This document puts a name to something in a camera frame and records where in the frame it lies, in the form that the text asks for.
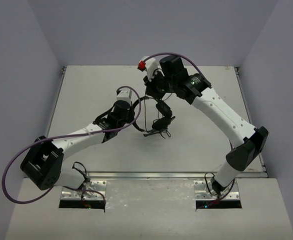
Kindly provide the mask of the black headphones with cable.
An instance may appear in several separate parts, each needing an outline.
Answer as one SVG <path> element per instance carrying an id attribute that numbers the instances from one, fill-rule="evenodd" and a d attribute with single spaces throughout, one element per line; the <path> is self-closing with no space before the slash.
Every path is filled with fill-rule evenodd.
<path id="1" fill-rule="evenodd" d="M 169 128 L 169 125 L 172 123 L 172 121 L 176 117 L 173 116 L 173 112 L 172 112 L 171 108 L 165 103 L 164 100 L 155 99 L 151 96 L 147 96 L 146 94 L 144 94 L 143 97 L 140 97 L 132 104 L 132 107 L 131 107 L 132 117 L 135 118 L 135 108 L 138 106 L 139 101 L 145 103 L 146 100 L 155 100 L 156 101 L 155 107 L 157 109 L 157 119 L 155 119 L 152 122 L 151 130 L 147 130 L 146 113 L 145 113 L 144 114 L 145 128 L 140 128 L 136 122 L 133 123 L 133 126 L 135 127 L 136 130 L 138 130 L 139 132 L 142 132 L 144 137 L 160 134 L 161 137 L 165 139 L 165 137 L 163 135 L 165 133 L 170 138 L 171 134 L 170 134 L 168 128 Z"/>

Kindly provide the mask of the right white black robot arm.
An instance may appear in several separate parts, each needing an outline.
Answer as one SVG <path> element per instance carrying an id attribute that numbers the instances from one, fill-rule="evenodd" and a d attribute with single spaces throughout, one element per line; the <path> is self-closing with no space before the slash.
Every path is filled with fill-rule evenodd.
<path id="1" fill-rule="evenodd" d="M 218 95 L 204 74 L 198 70 L 189 74 L 180 54 L 164 53 L 160 61 L 156 55 L 145 56 L 137 68 L 146 72 L 143 81 L 146 94 L 161 100 L 165 94 L 176 94 L 205 114 L 228 138 L 232 150 L 226 162 L 211 178 L 212 190 L 220 195 L 262 152 L 268 130 L 247 122 Z"/>

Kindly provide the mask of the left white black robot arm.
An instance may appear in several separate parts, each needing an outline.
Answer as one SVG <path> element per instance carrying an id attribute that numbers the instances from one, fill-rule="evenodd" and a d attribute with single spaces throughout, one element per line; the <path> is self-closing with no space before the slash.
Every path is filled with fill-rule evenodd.
<path id="1" fill-rule="evenodd" d="M 75 131 L 72 137 L 48 140 L 41 136 L 34 142 L 20 169 L 42 191 L 53 186 L 81 189 L 89 177 L 77 170 L 63 169 L 63 161 L 93 145 L 103 144 L 118 135 L 120 128 L 133 121 L 132 104 L 118 100 L 93 123 Z"/>

